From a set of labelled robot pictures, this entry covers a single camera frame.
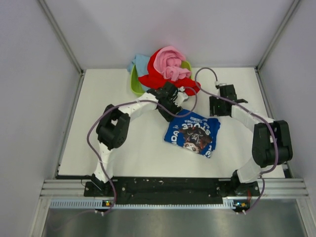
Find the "white wall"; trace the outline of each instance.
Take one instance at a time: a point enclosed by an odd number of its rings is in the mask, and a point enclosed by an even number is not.
[[[316,1],[305,0],[262,69],[277,119],[289,122],[294,173],[316,206]]]
[[[292,0],[46,0],[87,68],[174,45],[194,66],[255,66]]]
[[[0,235],[26,236],[78,74],[35,0],[0,1]]]

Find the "green basket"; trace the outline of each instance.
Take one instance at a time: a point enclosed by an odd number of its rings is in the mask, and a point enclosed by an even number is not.
[[[191,64],[188,61],[183,61],[182,64],[181,64],[181,68],[186,68],[190,72],[192,72]],[[132,69],[132,72],[130,74],[130,89],[138,97],[145,93],[143,88],[142,88],[142,86],[141,86],[141,84],[140,84],[140,82],[139,82],[139,80],[138,80],[138,75],[137,75],[137,71],[136,71],[135,65],[134,65],[134,67]]]

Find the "pink towel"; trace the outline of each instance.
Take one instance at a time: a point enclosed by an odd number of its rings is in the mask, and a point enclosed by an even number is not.
[[[181,68],[181,63],[185,60],[186,57],[175,47],[167,46],[157,53],[154,69],[163,75],[163,78],[172,81],[188,78],[191,76],[191,72],[186,68]]]

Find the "blue t-shirt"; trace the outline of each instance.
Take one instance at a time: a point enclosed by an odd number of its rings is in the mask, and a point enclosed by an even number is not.
[[[182,110],[178,115],[187,114]],[[217,118],[204,118],[194,112],[170,122],[164,140],[210,158],[216,147],[216,136],[220,122]]]

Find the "light blue cloth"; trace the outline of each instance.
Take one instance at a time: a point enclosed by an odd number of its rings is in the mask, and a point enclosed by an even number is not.
[[[127,70],[131,73],[134,65],[136,66],[136,71],[138,77],[142,77],[148,74],[147,65],[149,63],[150,57],[142,54],[136,54],[133,61],[128,65]],[[149,90],[150,88],[141,84],[144,91]]]

